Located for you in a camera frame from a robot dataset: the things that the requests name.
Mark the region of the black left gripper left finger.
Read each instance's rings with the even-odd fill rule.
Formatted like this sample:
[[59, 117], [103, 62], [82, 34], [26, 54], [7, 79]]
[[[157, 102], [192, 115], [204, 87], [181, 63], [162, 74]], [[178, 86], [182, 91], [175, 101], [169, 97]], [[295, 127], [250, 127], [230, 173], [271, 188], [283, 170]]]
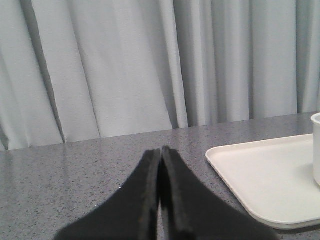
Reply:
[[60, 230], [57, 240], [155, 240], [159, 149], [144, 152], [122, 187], [105, 203]]

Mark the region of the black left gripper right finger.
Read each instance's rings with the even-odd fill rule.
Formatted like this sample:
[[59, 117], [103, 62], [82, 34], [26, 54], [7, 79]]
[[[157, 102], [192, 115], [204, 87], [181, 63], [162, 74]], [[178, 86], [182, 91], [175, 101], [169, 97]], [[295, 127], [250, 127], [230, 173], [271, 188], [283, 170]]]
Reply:
[[177, 150], [161, 151], [159, 194], [170, 240], [275, 240], [276, 234], [213, 194]]

